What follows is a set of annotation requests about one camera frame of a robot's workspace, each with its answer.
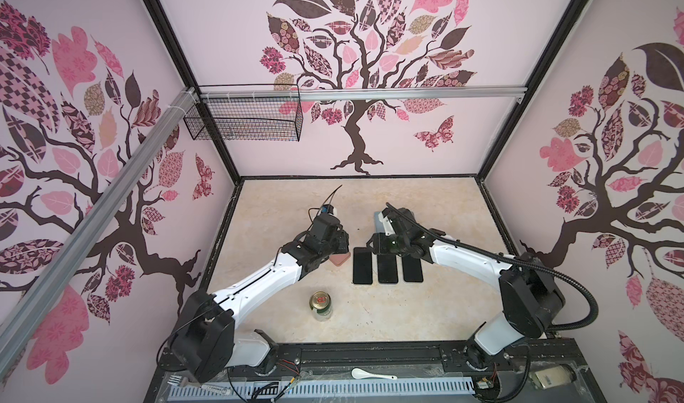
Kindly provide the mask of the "pink phone case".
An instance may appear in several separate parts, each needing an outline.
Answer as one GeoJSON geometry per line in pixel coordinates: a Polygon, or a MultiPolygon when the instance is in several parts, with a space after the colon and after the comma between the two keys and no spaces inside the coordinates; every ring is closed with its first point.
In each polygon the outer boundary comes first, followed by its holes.
{"type": "Polygon", "coordinates": [[[342,266],[347,260],[349,260],[351,257],[351,253],[335,253],[334,255],[330,256],[330,262],[336,266],[340,267],[342,266]]]}

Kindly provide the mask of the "black smartphone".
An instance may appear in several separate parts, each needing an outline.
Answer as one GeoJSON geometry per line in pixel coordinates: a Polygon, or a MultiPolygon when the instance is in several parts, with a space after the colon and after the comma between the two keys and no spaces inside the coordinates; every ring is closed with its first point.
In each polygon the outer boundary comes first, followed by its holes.
{"type": "Polygon", "coordinates": [[[402,258],[403,279],[406,283],[422,283],[424,281],[422,260],[413,256],[402,258]]]}
{"type": "Polygon", "coordinates": [[[395,285],[398,283],[397,258],[391,253],[379,253],[377,255],[378,280],[383,285],[395,285]]]}
{"type": "Polygon", "coordinates": [[[355,247],[353,250],[353,284],[370,286],[372,283],[372,251],[366,247],[355,247]]]}

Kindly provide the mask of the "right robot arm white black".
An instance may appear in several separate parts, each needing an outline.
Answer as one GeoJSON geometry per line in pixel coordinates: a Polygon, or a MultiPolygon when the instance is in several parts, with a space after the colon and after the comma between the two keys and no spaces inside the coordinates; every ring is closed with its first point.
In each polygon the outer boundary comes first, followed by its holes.
{"type": "Polygon", "coordinates": [[[376,234],[367,246],[376,255],[409,256],[456,269],[495,289],[502,310],[479,326],[468,339],[463,358],[473,370],[487,369],[508,346],[541,337],[565,305],[552,274],[540,264],[505,255],[500,261],[473,249],[446,243],[436,231],[427,233],[398,217],[374,214],[376,234]]]}

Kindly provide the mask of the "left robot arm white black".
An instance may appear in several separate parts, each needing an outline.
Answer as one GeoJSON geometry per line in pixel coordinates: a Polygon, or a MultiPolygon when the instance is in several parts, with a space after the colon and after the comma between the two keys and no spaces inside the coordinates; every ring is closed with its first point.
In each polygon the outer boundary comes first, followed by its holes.
{"type": "Polygon", "coordinates": [[[279,248],[264,267],[242,281],[209,294],[198,290],[185,302],[169,335],[169,349],[199,383],[228,367],[252,367],[261,375],[275,369],[279,344],[264,331],[237,329],[261,304],[315,271],[331,255],[348,252],[349,237],[329,212],[317,214],[309,229],[279,248]]]}

